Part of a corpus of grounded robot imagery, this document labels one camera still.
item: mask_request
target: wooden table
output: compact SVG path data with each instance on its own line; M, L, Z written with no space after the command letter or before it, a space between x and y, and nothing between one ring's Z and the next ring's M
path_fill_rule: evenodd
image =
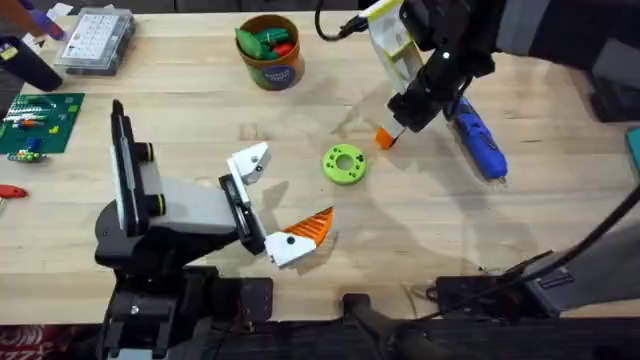
M323 26L334 31L351 15L327 13ZM67 152L42 165L0 161L0 182L31 195L0 216L0 323L101 321L113 276L93 260L93 227L113 198L113 98L137 139L156 146L165 176L216 186L232 152L268 141L272 161L249 188L267 231L335 206L325 244L292 268L278 270L240 244L199 261L225 276L272 277L279 320L333 318L351 291L369 292L390 316L428 313L433 306L414 294L427 281L574 244L636 183L624 128L593 120L567 69L497 55L497 72L469 89L509 160L508 186L493 188L442 118L389 152L377 149L375 124L390 116L392 91L366 34L325 43L311 13L287 13L300 29L306 73L292 89L259 89L233 41L233 28L250 16L137 16L116 77L75 77L59 90L87 93ZM71 28L73 18L62 24ZM44 58L57 46L48 44ZM320 159L336 143L365 152L359 184L324 178ZM638 303L626 302L574 314L638 313Z

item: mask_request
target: plastic storage box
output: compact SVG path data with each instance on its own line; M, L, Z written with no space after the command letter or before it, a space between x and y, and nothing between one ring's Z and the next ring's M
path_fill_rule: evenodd
M68 74L115 75L134 32L129 10L84 8L54 65Z

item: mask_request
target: circuit board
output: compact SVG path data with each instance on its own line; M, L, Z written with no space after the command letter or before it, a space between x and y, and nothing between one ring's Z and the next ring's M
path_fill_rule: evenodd
M0 124L0 154L26 148L29 138L39 140L36 152L64 152L73 130L84 94L18 95L13 99L5 121ZM38 126L17 129L14 120L20 116L38 122Z

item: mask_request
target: blue handle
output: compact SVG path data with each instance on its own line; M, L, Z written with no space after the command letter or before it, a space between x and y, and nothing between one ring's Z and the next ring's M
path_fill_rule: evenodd
M488 180L507 176L507 159L469 100L463 97L452 116L453 119L447 120L455 121L460 139L482 175Z

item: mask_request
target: orange striped object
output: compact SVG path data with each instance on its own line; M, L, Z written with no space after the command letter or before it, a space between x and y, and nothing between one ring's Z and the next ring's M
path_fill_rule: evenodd
M295 225L289 226L282 232L312 239L316 243L316 247L318 247L327 236L332 220L333 207L330 207Z

